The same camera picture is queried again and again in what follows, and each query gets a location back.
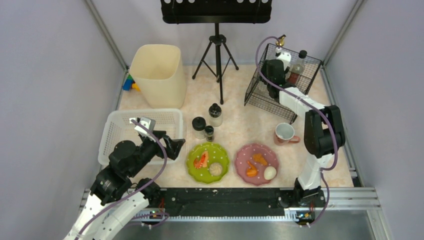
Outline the tall sauce bottle black cap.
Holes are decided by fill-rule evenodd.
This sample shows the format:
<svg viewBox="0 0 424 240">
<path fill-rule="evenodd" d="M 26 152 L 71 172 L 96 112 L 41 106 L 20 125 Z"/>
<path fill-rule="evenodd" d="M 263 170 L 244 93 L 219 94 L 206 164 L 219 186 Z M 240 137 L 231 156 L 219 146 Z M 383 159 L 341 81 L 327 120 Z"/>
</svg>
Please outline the tall sauce bottle black cap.
<svg viewBox="0 0 424 240">
<path fill-rule="evenodd" d="M 305 58 L 308 52 L 306 50 L 301 50 L 298 53 L 296 62 L 291 66 L 290 76 L 287 79 L 287 82 L 290 84 L 296 84 L 300 76 L 302 75 L 305 69 Z"/>
</svg>

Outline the glass bottle gold stopper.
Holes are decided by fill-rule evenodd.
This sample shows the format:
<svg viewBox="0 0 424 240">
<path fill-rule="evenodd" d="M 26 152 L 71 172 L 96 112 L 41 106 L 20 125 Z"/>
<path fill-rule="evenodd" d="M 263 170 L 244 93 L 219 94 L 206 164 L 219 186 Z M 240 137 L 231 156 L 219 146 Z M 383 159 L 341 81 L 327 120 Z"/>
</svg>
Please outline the glass bottle gold stopper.
<svg viewBox="0 0 424 240">
<path fill-rule="evenodd" d="M 283 34 L 280 37 L 277 38 L 277 40 L 275 41 L 275 51 L 282 51 L 285 45 L 285 38 L 286 35 Z"/>
</svg>

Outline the black-lid jar white beads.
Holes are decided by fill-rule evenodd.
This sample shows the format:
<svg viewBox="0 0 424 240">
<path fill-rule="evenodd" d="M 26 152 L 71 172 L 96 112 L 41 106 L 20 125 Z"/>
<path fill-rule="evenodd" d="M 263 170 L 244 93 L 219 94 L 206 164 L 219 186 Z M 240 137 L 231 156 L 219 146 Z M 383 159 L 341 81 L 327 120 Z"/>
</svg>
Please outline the black-lid jar white beads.
<svg viewBox="0 0 424 240">
<path fill-rule="evenodd" d="M 194 130 L 194 136 L 200 140 L 205 139 L 206 138 L 206 133 L 205 133 L 206 120 L 201 116 L 197 116 L 192 120 L 191 124 Z"/>
</svg>

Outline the shiny black-lid spice jar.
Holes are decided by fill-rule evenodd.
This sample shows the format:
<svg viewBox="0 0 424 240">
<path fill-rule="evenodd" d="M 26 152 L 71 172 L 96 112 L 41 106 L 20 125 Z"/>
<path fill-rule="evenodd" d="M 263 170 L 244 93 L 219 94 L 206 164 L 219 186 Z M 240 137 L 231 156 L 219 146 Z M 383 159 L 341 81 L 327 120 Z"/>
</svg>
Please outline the shiny black-lid spice jar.
<svg viewBox="0 0 424 240">
<path fill-rule="evenodd" d="M 219 127 L 223 122 L 222 109 L 217 103 L 213 103 L 209 109 L 210 125 L 213 127 Z"/>
</svg>

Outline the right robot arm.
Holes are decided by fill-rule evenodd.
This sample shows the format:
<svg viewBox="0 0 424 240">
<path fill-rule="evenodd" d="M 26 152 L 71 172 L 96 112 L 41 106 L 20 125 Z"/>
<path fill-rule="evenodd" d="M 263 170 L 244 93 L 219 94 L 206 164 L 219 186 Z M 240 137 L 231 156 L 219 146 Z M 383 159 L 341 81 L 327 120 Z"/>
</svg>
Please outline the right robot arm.
<svg viewBox="0 0 424 240">
<path fill-rule="evenodd" d="M 304 119 L 303 142 L 308 155 L 295 180 L 292 202 L 305 207 L 320 201 L 322 172 L 335 168 L 346 135 L 340 108 L 323 105 L 302 93 L 286 81 L 286 73 L 281 60 L 271 59 L 263 62 L 259 75 L 272 98 Z"/>
</svg>

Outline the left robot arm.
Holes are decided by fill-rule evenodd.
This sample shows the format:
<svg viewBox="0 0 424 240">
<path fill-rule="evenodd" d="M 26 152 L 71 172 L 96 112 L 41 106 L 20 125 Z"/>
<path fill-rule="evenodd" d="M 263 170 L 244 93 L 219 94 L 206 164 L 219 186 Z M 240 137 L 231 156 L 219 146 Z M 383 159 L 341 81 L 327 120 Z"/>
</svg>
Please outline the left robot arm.
<svg viewBox="0 0 424 240">
<path fill-rule="evenodd" d="M 140 135 L 141 145 L 131 140 L 117 143 L 109 155 L 109 165 L 101 170 L 90 188 L 85 206 L 66 240 L 111 240 L 141 210 L 158 200 L 160 187 L 151 178 L 138 182 L 134 192 L 131 178 L 137 175 L 153 157 L 175 160 L 186 142 L 171 139 L 165 131 L 153 135 L 163 140 L 157 144 L 148 136 Z"/>
</svg>

